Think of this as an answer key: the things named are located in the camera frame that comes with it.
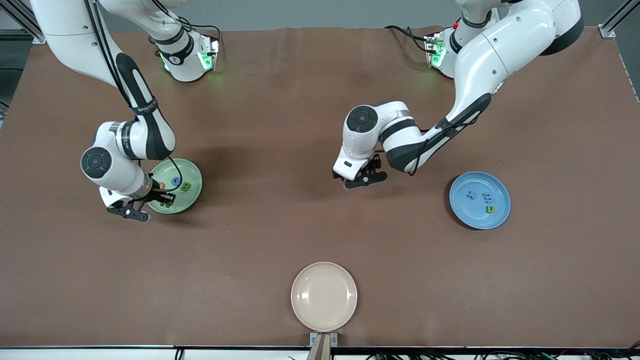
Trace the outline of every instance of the brown table surface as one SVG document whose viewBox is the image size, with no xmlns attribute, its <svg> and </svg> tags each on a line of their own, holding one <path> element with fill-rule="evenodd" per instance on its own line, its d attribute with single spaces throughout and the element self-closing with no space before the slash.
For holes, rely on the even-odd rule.
<svg viewBox="0 0 640 360">
<path fill-rule="evenodd" d="M 358 286 L 346 346 L 640 338 L 640 111 L 595 28 L 509 78 L 415 177 L 384 161 L 385 184 L 352 192 L 331 174 L 352 107 L 400 99 L 431 127 L 453 104 L 453 82 L 409 39 L 225 33 L 219 71 L 179 83 L 146 34 L 115 38 L 205 188 L 150 224 L 107 214 L 79 160 L 99 124 L 131 114 L 114 88 L 35 46 L 0 131 L 0 345 L 306 343 L 289 296 L 316 261 Z M 509 189 L 503 226 L 452 218 L 448 185 L 471 170 Z"/>
</svg>

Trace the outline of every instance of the floor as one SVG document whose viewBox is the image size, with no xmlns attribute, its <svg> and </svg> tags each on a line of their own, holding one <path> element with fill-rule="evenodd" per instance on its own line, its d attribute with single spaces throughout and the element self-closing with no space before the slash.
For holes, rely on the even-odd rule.
<svg viewBox="0 0 640 360">
<path fill-rule="evenodd" d="M 580 0 L 585 25 L 597 26 L 617 9 L 622 0 Z M 453 0 L 191 0 L 175 13 L 193 24 L 215 24 L 224 31 L 278 28 L 343 27 L 382 28 L 386 25 L 420 28 L 448 26 L 459 17 Z M 141 31 L 135 24 L 103 12 L 110 31 Z M 0 12 L 0 29 L 14 24 Z M 631 13 L 616 28 L 616 39 L 630 79 L 640 84 L 640 10 Z M 0 101 L 11 104 L 27 60 L 30 42 L 0 40 Z"/>
</svg>

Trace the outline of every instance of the black joint cap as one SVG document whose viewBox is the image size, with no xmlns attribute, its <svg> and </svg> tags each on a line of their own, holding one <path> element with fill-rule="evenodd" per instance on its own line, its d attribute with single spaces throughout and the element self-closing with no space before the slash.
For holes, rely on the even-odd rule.
<svg viewBox="0 0 640 360">
<path fill-rule="evenodd" d="M 378 114 L 372 107 L 362 105 L 351 110 L 347 116 L 347 127 L 356 133 L 366 133 L 378 123 Z"/>
<path fill-rule="evenodd" d="M 92 147 L 80 160 L 82 171 L 92 179 L 100 179 L 111 168 L 111 155 L 103 147 Z"/>
</svg>

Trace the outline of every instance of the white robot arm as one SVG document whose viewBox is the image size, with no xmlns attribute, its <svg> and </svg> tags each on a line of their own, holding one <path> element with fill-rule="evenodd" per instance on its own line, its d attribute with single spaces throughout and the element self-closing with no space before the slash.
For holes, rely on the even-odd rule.
<svg viewBox="0 0 640 360">
<path fill-rule="evenodd" d="M 141 28 L 160 49 L 165 68 L 178 81 L 190 82 L 212 70 L 217 58 L 219 39 L 202 35 L 181 23 L 168 9 L 186 0 L 100 0 L 110 13 L 121 16 Z"/>
<path fill-rule="evenodd" d="M 140 5 L 139 1 L 130 3 Z M 135 61 L 114 43 L 94 0 L 32 0 L 31 4 L 60 62 L 113 85 L 127 101 L 135 119 L 103 123 L 93 145 L 82 155 L 81 168 L 88 179 L 100 186 L 100 196 L 110 213 L 149 221 L 150 215 L 141 211 L 145 202 L 171 204 L 175 198 L 134 163 L 163 160 L 175 148 L 173 130 L 156 98 Z M 156 33 L 160 34 L 165 26 L 166 21 Z M 141 203 L 139 208 L 134 208 L 135 202 Z"/>
<path fill-rule="evenodd" d="M 493 6 L 500 1 L 485 2 Z M 489 18 L 487 8 L 479 8 Z M 570 33 L 570 38 L 562 38 L 560 45 L 565 48 L 573 43 L 582 31 L 580 20 L 577 0 L 521 0 L 509 4 L 503 19 L 460 49 L 453 73 L 455 103 L 429 131 L 420 130 L 402 102 L 362 105 L 351 110 L 343 127 L 342 148 L 333 165 L 334 177 L 347 179 L 346 188 L 386 179 L 372 177 L 374 169 L 380 167 L 374 157 L 377 141 L 392 168 L 414 175 L 439 148 L 476 121 L 506 78 L 552 48 L 554 39 Z"/>
</svg>

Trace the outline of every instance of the wire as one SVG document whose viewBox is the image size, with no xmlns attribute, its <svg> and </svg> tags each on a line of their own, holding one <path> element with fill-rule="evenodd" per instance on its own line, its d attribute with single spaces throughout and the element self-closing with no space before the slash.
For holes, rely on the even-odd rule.
<svg viewBox="0 0 640 360">
<path fill-rule="evenodd" d="M 169 158 L 169 160 L 171 160 L 171 163 L 173 164 L 173 166 L 175 167 L 176 170 L 178 170 L 178 176 L 180 177 L 180 183 L 173 189 L 171 190 L 165 190 L 165 189 L 154 189 L 157 192 L 174 192 L 175 190 L 178 190 L 180 188 L 180 186 L 182 186 L 182 172 L 180 171 L 180 168 L 178 167 L 178 165 L 176 165 L 175 161 L 173 159 L 171 159 L 171 156 L 167 156 L 167 158 Z"/>
<path fill-rule="evenodd" d="M 218 38 L 220 39 L 220 41 L 222 41 L 222 31 L 220 31 L 220 28 L 218 28 L 215 25 L 194 25 L 192 23 L 190 23 L 187 19 L 185 19 L 182 16 L 178 16 L 178 18 L 176 19 L 175 17 L 173 17 L 171 15 L 171 13 L 169 12 L 169 10 L 167 10 L 166 7 L 164 7 L 164 5 L 159 1 L 159 0 L 151 0 L 153 2 L 154 5 L 157 6 L 158 9 L 160 9 L 160 11 L 162 11 L 165 15 L 169 16 L 170 18 L 172 18 L 173 20 L 175 20 L 176 22 L 178 22 L 180 24 L 180 26 L 185 29 L 187 32 L 188 31 L 192 31 L 193 28 L 212 28 L 215 29 L 218 32 Z"/>
<path fill-rule="evenodd" d="M 428 50 L 428 49 L 425 49 L 422 46 L 420 46 L 420 44 L 418 44 L 418 40 L 415 39 L 415 36 L 411 32 L 411 28 L 410 27 L 407 26 L 406 30 L 409 32 L 409 35 L 411 36 L 411 40 L 413 40 L 413 43 L 418 47 L 418 49 L 424 51 L 425 53 L 429 53 L 429 54 L 435 54 L 436 53 L 435 50 Z"/>
<path fill-rule="evenodd" d="M 173 360 L 182 360 L 183 357 L 184 357 L 184 349 L 183 348 L 176 349 Z"/>
<path fill-rule="evenodd" d="M 417 37 L 417 36 L 415 36 L 415 35 L 413 35 L 413 34 L 409 34 L 409 32 L 407 32 L 407 30 L 405 30 L 405 29 L 403 29 L 403 28 L 401 28 L 401 27 L 399 27 L 399 26 L 396 26 L 396 25 L 389 25 L 389 26 L 385 26 L 385 29 L 398 30 L 398 31 L 400 31 L 401 33 L 405 34 L 405 35 L 406 35 L 406 36 L 408 36 L 408 37 L 413 37 L 413 38 L 414 38 L 414 39 L 416 39 L 416 40 L 424 40 L 424 38 Z"/>
<path fill-rule="evenodd" d="M 97 17 L 97 21 L 96 21 L 95 14 L 98 13 L 97 5 L 94 3 L 93 10 L 91 8 L 90 0 L 84 0 L 84 5 L 89 15 L 89 19 L 91 20 L 93 32 L 95 33 L 96 40 L 98 40 L 97 41 L 98 45 L 100 45 L 100 51 L 102 53 L 102 57 L 104 58 L 104 62 L 106 63 L 107 68 L 109 69 L 109 73 L 111 73 L 111 77 L 113 78 L 113 81 L 116 87 L 120 91 L 120 95 L 122 95 L 122 97 L 125 99 L 129 107 L 131 107 L 131 102 L 129 101 L 129 98 L 124 91 L 124 87 L 120 82 L 120 76 L 118 75 L 118 72 L 115 66 L 115 61 L 113 59 L 113 56 L 111 55 L 109 44 L 107 44 L 106 34 L 104 33 L 104 28 L 102 27 L 102 21 L 100 20 L 99 16 Z"/>
<path fill-rule="evenodd" d="M 474 120 L 471 120 L 470 122 L 467 122 L 466 124 L 456 124 L 456 125 L 449 124 L 449 125 L 446 125 L 446 126 L 444 126 L 442 128 L 441 133 L 448 132 L 449 130 L 455 129 L 457 127 L 462 127 L 464 129 L 465 127 L 467 127 L 469 125 L 475 124 L 477 119 L 478 119 L 478 117 L 476 117 Z M 415 173 L 418 171 L 418 164 L 420 163 L 420 157 L 422 156 L 422 151 L 424 150 L 424 147 L 427 145 L 429 140 L 430 139 L 425 140 L 422 143 L 422 146 L 420 146 L 420 149 L 418 150 L 418 154 L 416 155 L 416 158 L 415 158 L 415 166 L 413 167 L 413 170 L 409 173 L 409 176 L 414 176 Z"/>
<path fill-rule="evenodd" d="M 418 40 L 424 41 L 424 37 L 431 36 L 431 35 L 433 35 L 435 33 L 430 33 L 430 34 L 424 35 L 424 37 L 418 37 L 418 36 L 416 36 L 416 35 L 414 35 L 412 33 L 411 28 L 408 27 L 408 26 L 406 27 L 406 30 L 404 30 L 403 28 L 400 28 L 399 26 L 396 26 L 396 25 L 385 26 L 385 29 L 393 29 L 393 30 L 400 31 L 402 34 L 410 37 L 411 40 L 413 40 L 413 43 L 418 47 L 418 49 L 424 51 L 425 53 L 429 53 L 429 54 L 435 54 L 436 53 L 434 50 L 425 49 L 424 47 L 420 46 L 420 44 L 418 44 Z"/>
</svg>

